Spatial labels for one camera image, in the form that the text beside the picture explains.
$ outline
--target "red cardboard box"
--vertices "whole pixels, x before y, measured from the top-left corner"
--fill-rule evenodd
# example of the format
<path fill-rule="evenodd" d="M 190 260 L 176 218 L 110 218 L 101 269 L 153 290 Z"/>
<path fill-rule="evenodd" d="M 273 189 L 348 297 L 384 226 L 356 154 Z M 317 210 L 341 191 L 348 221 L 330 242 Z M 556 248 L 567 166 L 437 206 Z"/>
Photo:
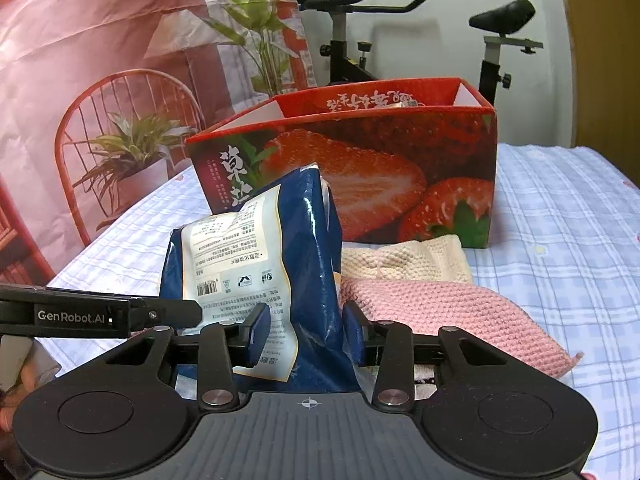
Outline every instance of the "red cardboard box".
<path fill-rule="evenodd" d="M 487 244 L 495 111 L 459 78 L 279 95 L 191 137 L 187 146 L 214 213 L 316 162 L 331 186 L 345 241 L 456 233 L 465 247 Z"/>

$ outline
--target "bed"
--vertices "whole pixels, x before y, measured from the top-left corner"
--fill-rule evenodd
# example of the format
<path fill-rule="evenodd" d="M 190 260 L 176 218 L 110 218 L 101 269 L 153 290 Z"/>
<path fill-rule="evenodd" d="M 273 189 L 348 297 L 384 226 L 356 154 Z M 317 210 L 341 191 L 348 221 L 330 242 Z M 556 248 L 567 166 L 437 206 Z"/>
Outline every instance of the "bed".
<path fill-rule="evenodd" d="M 189 168 L 121 216 L 51 285 L 155 295 L 172 228 L 207 214 Z M 589 148 L 500 144 L 490 246 L 465 251 L 477 285 L 519 304 L 569 354 L 584 353 L 562 380 L 598 415 L 585 472 L 638 480 L 640 190 Z M 67 371 L 118 342 L 42 343 Z"/>

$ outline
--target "black saddle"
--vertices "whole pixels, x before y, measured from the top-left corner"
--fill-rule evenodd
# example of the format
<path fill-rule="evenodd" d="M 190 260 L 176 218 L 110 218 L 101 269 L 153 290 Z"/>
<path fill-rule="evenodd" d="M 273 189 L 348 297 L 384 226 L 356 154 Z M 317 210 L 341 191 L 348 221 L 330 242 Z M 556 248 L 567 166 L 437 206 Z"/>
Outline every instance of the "black saddle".
<path fill-rule="evenodd" d="M 518 32 L 535 15 L 536 8 L 529 0 L 515 0 L 497 9 L 472 16 L 469 18 L 469 25 L 473 28 L 506 36 Z"/>

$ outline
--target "flower pot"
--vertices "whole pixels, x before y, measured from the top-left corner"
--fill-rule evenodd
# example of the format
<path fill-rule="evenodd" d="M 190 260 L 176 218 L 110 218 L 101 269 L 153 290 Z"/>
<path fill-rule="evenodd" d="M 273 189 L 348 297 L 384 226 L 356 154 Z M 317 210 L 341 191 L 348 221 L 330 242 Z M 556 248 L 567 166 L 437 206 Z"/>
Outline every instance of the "flower pot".
<path fill-rule="evenodd" d="M 164 158 L 136 174 L 123 178 L 118 181 L 120 208 L 135 204 L 168 180 Z"/>

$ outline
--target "pink towel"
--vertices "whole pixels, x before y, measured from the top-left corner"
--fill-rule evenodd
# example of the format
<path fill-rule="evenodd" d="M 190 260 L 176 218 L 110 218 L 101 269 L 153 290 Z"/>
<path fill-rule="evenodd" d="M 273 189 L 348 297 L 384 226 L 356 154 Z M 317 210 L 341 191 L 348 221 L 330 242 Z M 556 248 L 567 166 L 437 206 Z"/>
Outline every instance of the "pink towel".
<path fill-rule="evenodd" d="M 343 278 L 341 303 L 354 300 L 370 320 L 391 319 L 418 334 L 453 325 L 487 341 L 552 377 L 582 357 L 571 357 L 519 306 L 500 294 L 468 283 Z"/>

